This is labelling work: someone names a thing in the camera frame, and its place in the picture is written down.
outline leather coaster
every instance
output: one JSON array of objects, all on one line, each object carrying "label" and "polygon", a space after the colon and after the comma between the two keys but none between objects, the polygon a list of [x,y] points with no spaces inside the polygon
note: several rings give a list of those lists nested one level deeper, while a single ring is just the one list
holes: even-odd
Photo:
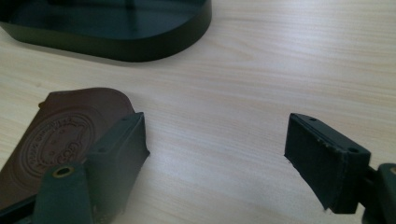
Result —
[{"label": "leather coaster", "polygon": [[37,194],[50,167],[84,161],[94,142],[134,113],[127,96],[106,88],[52,92],[39,108],[0,173],[0,210]]}]

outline wood grain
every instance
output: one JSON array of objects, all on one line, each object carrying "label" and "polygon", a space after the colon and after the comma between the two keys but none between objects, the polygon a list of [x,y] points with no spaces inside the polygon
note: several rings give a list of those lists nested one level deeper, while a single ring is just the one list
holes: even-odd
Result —
[{"label": "wood grain", "polygon": [[109,87],[146,114],[151,156],[115,223],[361,223],[323,212],[283,157],[288,117],[396,162],[396,3],[214,0],[179,54],[121,63],[0,29],[0,167],[51,91]]}]

